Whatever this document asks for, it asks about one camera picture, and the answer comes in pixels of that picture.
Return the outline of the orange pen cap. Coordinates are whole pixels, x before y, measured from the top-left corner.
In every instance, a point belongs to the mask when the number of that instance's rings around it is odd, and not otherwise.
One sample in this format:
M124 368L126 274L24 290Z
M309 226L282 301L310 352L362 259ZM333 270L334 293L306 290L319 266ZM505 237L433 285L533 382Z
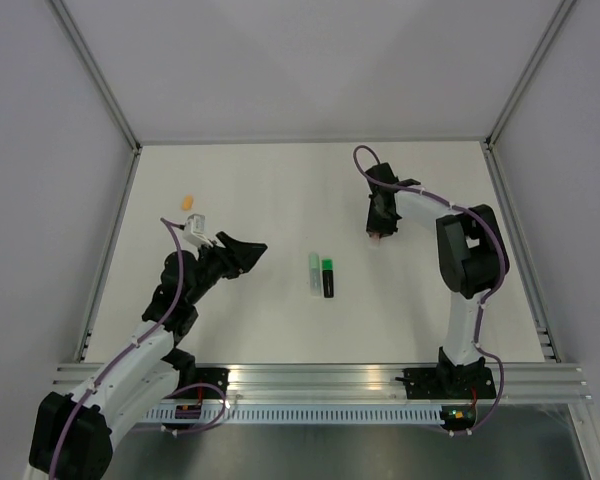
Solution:
M192 209L193 204L194 204L194 198L191 195L187 195L181 203L181 209L183 211L189 211Z

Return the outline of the light green pen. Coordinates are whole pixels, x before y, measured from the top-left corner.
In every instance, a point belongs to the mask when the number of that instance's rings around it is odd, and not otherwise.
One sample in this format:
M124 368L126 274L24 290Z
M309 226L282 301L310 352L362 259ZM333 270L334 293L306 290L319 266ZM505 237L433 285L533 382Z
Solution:
M312 296L322 295L321 264L319 270L309 269L309 288Z

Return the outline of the light green pen cap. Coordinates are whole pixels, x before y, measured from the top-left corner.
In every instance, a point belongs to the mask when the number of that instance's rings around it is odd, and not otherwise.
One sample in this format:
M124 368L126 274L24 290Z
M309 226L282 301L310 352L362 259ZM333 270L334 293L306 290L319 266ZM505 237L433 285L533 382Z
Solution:
M316 252L309 254L309 269L319 270L320 269L320 257Z

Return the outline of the dark green marker pen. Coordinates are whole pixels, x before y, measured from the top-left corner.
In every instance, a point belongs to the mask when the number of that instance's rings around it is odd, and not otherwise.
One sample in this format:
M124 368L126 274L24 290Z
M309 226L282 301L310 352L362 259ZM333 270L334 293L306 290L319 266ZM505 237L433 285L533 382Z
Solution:
M322 271L323 297L331 299L335 296L334 272L330 269Z

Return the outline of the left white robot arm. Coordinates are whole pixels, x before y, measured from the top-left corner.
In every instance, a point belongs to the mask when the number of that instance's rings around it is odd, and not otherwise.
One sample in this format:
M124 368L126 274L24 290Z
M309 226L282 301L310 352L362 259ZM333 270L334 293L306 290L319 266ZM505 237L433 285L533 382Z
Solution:
M197 386L195 359L179 349L196 304L222 279L251 271L267 251L219 232L196 252L177 246L128 343L68 393L49 393L37 411L26 472L31 479L100 479L127 433L163 398Z

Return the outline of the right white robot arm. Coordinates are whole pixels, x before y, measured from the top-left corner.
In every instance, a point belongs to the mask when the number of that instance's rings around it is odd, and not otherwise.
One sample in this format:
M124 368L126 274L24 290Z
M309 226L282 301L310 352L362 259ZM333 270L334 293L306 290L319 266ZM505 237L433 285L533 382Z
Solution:
M495 400L492 370L479 337L486 302L502 285L510 264L493 209L467 208L399 180L387 163L363 172L370 188L366 223L378 239L410 220L431 229L441 278L451 294L448 328L433 367L408 367L396 380L410 400Z

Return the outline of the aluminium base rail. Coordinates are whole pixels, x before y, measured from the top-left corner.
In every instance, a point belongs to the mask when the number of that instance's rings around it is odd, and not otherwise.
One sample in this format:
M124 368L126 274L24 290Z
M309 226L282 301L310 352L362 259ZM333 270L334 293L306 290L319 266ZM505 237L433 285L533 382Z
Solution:
M582 368L569 363L507 363L504 374L490 363L491 386L502 388L503 404L590 403ZM469 393L415 398L414 380L401 382L401 364L229 364L216 381L230 399L244 404L460 404Z

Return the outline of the right aluminium frame post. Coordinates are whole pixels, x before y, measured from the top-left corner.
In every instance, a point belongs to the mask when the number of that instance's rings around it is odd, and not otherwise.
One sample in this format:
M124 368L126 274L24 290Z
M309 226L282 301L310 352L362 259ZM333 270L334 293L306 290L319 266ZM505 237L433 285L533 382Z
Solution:
M561 0L553 12L549 22L543 30L540 39L529 59L527 60L518 80L511 90L507 100L502 107L496 121L491 128L490 133L482 142L486 150L491 151L499 138L502 136L506 126L510 122L513 114L523 100L526 92L530 88L535 76L541 69L549 52L561 33L563 27L567 23L569 17L578 5L577 0Z

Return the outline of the aluminium frame post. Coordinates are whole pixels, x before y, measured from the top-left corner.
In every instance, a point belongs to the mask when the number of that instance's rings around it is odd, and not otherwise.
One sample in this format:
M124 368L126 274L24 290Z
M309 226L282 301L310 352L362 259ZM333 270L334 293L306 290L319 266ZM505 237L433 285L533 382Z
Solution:
M49 0L46 1L45 4L53 14L56 22L63 31L63 34L74 50L87 76L103 101L114 125L125 140L125 143L134 154L137 154L141 149L141 142L127 120L113 90L107 82L102 69L66 2L62 0Z
M518 80L511 90L507 100L502 107L496 121L491 128L490 133L482 142L486 150L491 151L499 138L502 136L506 126L510 122L513 114L523 100L526 92L530 88L535 76L541 69L549 52L561 33L563 27L567 23L569 17L578 5L577 0L561 0L553 12L549 22L543 30L540 39L529 59L527 60Z

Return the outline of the left aluminium frame post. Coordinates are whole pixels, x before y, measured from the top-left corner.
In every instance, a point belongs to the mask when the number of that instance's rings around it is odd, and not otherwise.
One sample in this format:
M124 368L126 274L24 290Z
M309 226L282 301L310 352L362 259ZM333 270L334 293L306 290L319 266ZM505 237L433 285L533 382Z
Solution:
M66 2L62 0L49 0L46 1L45 4L53 14L56 22L63 31L63 34L74 50L87 76L103 101L114 125L125 140L125 143L134 154L137 154L141 149L141 142L127 120L113 90L107 82L102 69Z

